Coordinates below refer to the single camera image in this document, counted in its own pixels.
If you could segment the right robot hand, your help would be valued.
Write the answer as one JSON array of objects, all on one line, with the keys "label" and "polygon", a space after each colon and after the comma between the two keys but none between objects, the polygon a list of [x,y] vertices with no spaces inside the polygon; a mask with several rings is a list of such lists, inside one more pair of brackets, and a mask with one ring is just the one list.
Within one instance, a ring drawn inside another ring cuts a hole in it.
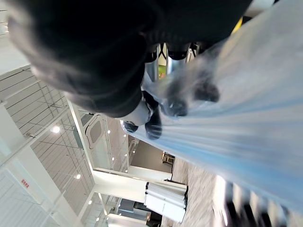
[{"label": "right robot hand", "polygon": [[159,104],[142,90],[148,63],[166,44],[185,59],[192,43],[205,50],[227,38],[249,0],[8,0],[8,31],[32,72],[74,104],[144,125],[161,136]]}]

